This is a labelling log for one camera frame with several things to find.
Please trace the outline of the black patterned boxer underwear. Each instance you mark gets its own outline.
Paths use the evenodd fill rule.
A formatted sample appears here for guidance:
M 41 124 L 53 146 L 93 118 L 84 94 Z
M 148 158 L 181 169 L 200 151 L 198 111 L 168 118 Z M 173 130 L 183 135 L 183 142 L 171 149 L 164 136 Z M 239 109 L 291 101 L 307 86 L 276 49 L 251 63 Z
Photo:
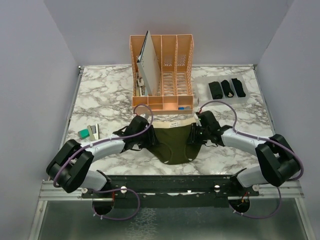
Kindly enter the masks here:
M 213 100 L 219 100 L 223 98 L 222 88 L 218 81 L 210 82 L 208 86 Z

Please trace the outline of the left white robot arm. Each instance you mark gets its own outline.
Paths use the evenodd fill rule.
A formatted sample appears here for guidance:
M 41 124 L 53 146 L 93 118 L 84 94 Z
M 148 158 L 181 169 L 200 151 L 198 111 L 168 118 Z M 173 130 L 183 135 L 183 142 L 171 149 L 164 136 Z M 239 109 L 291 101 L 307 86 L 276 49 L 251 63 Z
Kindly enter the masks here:
M 111 180 L 99 170 L 90 170 L 91 164 L 107 156 L 132 150 L 135 145 L 143 149 L 157 143 L 153 125 L 137 115 L 128 126 L 109 137 L 85 143 L 68 140 L 48 164 L 46 173 L 53 179 L 55 187 L 61 187 L 67 193 L 87 188 L 103 198 L 110 193 Z

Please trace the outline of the olive green underwear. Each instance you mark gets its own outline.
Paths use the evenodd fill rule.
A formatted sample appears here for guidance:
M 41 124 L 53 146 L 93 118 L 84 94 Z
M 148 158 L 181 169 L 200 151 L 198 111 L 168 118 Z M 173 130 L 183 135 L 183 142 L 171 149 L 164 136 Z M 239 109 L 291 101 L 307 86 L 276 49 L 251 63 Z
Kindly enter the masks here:
M 201 145 L 188 144 L 194 118 L 172 122 L 153 122 L 155 136 L 158 143 L 147 148 L 162 163 L 179 165 L 193 161 L 197 158 Z

